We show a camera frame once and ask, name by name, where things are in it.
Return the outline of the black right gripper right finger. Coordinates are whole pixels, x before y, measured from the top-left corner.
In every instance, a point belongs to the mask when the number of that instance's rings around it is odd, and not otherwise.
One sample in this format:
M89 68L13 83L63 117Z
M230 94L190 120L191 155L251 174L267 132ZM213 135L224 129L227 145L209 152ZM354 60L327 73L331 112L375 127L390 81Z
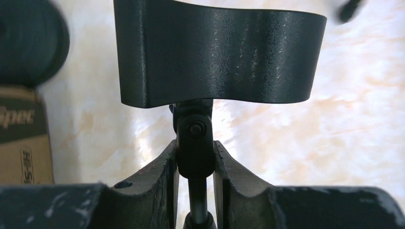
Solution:
M216 141L214 193L220 229L402 229L397 202L377 187L274 186Z

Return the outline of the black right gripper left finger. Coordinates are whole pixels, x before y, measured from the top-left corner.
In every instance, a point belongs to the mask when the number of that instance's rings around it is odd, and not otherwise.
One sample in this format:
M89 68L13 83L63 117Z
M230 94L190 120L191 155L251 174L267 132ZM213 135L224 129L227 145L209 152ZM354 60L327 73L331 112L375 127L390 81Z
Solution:
M174 141L112 187L104 183L2 185L3 229L173 229L179 173Z

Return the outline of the brown cardboard box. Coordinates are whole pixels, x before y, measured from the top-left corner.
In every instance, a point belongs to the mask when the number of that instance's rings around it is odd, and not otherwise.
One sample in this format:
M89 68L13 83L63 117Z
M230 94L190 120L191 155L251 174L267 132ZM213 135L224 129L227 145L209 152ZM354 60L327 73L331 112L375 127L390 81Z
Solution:
M54 183L46 111L33 89L0 87L0 183Z

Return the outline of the black round-base stand with clip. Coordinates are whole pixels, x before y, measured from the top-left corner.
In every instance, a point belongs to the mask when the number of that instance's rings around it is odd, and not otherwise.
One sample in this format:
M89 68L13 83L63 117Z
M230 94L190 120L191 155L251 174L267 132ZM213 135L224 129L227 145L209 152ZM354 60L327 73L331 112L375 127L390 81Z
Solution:
M121 102L168 105L176 162L188 179L186 229L214 228L206 179L215 168L214 99L293 104L310 97L325 16L175 0L116 0Z

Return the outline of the black round-base stand with holder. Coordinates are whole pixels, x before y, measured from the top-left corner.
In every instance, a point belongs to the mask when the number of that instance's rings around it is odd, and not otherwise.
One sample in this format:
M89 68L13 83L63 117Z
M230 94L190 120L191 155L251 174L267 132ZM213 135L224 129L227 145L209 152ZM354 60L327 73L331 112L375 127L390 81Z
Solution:
M0 83L37 87L69 53L67 23L51 0L0 2Z

